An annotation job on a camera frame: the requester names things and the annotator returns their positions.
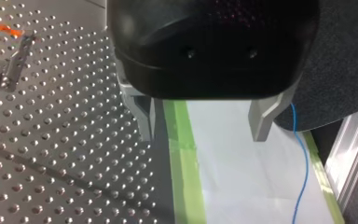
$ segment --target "blue cable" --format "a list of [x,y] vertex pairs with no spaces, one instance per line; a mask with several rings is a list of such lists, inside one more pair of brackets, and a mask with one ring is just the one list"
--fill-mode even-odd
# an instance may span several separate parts
[[298,195],[297,198],[297,202],[296,202],[296,207],[295,207],[295,212],[293,213],[293,219],[292,219],[292,224],[296,224],[296,216],[297,216],[297,210],[298,210],[298,206],[300,205],[300,201],[302,198],[302,195],[304,193],[304,189],[307,186],[307,181],[308,181],[308,172],[309,172],[309,168],[308,168],[308,154],[307,154],[307,150],[305,149],[305,146],[303,144],[303,142],[301,141],[301,138],[298,136],[296,129],[297,129],[297,114],[296,114],[296,107],[294,104],[291,104],[292,106],[292,110],[293,110],[293,133],[296,136],[296,139],[298,141],[298,143],[301,145],[301,148],[304,152],[304,157],[305,157],[305,163],[306,163],[306,172],[305,172],[305,179],[304,179],[304,183],[303,186],[301,188],[300,194]]

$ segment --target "mounting hole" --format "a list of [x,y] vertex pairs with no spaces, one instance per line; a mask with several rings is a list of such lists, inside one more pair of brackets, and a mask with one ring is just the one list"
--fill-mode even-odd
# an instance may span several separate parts
[[253,47],[249,47],[248,48],[248,53],[249,53],[249,58],[253,59],[257,56],[257,49],[253,48]]

